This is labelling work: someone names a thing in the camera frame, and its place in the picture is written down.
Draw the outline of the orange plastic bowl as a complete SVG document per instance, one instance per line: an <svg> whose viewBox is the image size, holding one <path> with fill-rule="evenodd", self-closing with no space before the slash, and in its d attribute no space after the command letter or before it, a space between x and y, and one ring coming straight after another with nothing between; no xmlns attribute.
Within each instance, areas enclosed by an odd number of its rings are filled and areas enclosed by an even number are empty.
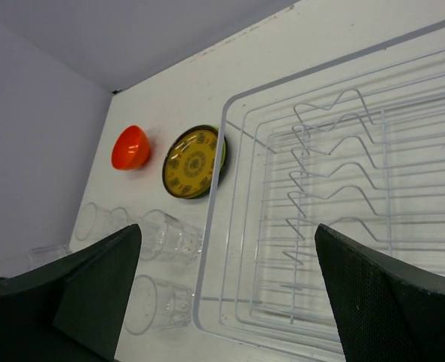
<svg viewBox="0 0 445 362"><path fill-rule="evenodd" d="M144 166L151 156L146 133L137 125L126 128L112 149L111 162L116 170L134 170Z"/></svg>

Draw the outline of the green plate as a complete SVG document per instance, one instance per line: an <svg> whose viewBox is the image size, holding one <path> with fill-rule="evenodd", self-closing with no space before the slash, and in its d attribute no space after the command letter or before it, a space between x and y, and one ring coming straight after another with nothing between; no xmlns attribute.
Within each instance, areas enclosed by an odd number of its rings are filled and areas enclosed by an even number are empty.
<svg viewBox="0 0 445 362"><path fill-rule="evenodd" d="M229 148L229 142L226 137L224 137L224 144L223 144L223 150L222 150L222 156L221 156L221 162L219 166L219 179L218 184L220 184L224 178L226 177L226 168L229 164L227 159L230 157L230 148ZM212 176L205 177L202 180L202 193L199 195L200 197L204 197L210 193L210 184L212 182Z"/></svg>

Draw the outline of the yellow patterned plate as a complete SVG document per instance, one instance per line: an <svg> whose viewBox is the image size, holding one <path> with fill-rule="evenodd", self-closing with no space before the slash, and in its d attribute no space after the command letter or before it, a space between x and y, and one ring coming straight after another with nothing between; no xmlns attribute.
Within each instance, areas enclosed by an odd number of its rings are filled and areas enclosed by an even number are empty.
<svg viewBox="0 0 445 362"><path fill-rule="evenodd" d="M200 198L209 191L219 130L203 124L182 133L171 145L162 167L165 190L180 199Z"/></svg>

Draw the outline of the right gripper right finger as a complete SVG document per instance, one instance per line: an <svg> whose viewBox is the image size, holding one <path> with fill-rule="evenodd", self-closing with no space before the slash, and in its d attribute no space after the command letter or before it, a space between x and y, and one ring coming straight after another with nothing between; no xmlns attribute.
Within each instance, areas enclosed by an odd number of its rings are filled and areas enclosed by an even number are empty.
<svg viewBox="0 0 445 362"><path fill-rule="evenodd" d="M324 224L315 246L347 361L445 361L445 277Z"/></svg>

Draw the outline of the clear glass cup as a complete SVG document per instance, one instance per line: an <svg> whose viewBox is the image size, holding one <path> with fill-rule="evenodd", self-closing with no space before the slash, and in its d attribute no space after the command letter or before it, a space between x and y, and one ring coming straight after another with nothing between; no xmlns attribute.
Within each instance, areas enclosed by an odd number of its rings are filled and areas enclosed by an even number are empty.
<svg viewBox="0 0 445 362"><path fill-rule="evenodd" d="M73 234L77 241L92 244L124 228L128 218L123 207L109 210L89 202L78 213Z"/></svg>
<svg viewBox="0 0 445 362"><path fill-rule="evenodd" d="M31 270L34 270L51 262L55 262L58 259L62 259L63 257L68 256L71 253L72 252L67 245L37 247L31 249L27 253L29 267Z"/></svg>
<svg viewBox="0 0 445 362"><path fill-rule="evenodd" d="M185 327L192 319L192 302L189 287L138 275L133 280L124 328L140 336L149 331Z"/></svg>
<svg viewBox="0 0 445 362"><path fill-rule="evenodd" d="M162 210L150 210L137 224L142 233L142 261L185 264L201 252L202 230Z"/></svg>

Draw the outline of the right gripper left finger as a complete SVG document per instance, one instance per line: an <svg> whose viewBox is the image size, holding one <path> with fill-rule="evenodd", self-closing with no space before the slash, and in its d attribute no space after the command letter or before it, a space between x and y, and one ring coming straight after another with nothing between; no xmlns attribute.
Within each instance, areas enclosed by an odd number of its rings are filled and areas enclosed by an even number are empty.
<svg viewBox="0 0 445 362"><path fill-rule="evenodd" d="M0 361L113 361L141 241L132 224L40 268L0 277Z"/></svg>

